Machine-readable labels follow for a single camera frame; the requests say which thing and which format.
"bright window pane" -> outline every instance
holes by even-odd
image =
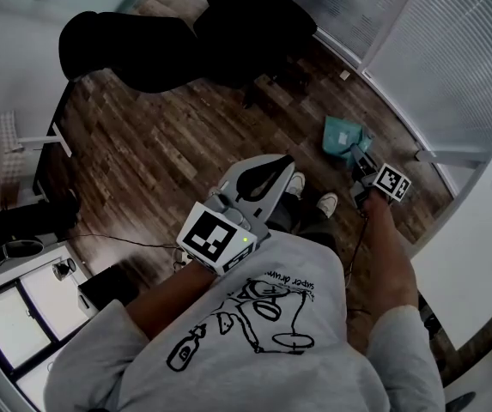
[[[63,349],[60,349],[48,359],[42,361],[32,371],[20,378],[16,384],[22,389],[24,395],[38,408],[45,412],[46,405],[43,403],[43,390],[46,387],[47,375],[52,367],[52,363]]]
[[[59,281],[51,265],[21,278],[28,297],[59,340],[88,320],[77,305],[77,286],[72,278]]]
[[[49,345],[50,340],[29,316],[16,288],[0,294],[0,349],[13,367]]]

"forearm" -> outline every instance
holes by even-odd
[[[192,261],[133,300],[126,310],[133,322],[152,340],[196,302],[215,278],[215,274]]]
[[[386,208],[368,223],[372,252],[371,311],[374,319],[396,306],[417,307],[416,274],[400,243],[391,211]]]

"shirt sleeve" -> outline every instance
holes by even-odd
[[[125,369],[149,340],[117,300],[97,314],[63,348],[44,390],[47,412],[108,408],[117,401]]]
[[[379,374],[395,412],[444,411],[444,389],[419,311],[400,306],[386,312],[370,335],[367,357]]]

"window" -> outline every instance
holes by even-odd
[[[51,364],[88,320],[77,305],[75,277],[59,281],[56,262],[0,288],[0,367],[40,411]]]

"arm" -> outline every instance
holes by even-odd
[[[113,300],[55,360],[44,390],[46,410],[115,410],[127,367],[153,337],[208,290],[215,278],[192,262],[127,308]]]
[[[406,256],[386,199],[371,190],[364,203],[372,252],[371,312],[374,321],[397,306],[417,308],[416,274]]]
[[[371,310],[375,326],[367,357],[396,412],[443,411],[444,390],[417,310],[416,275],[398,238],[386,200],[365,203],[372,252]]]
[[[216,275],[196,261],[133,300],[127,313],[149,340],[160,334],[209,288]]]

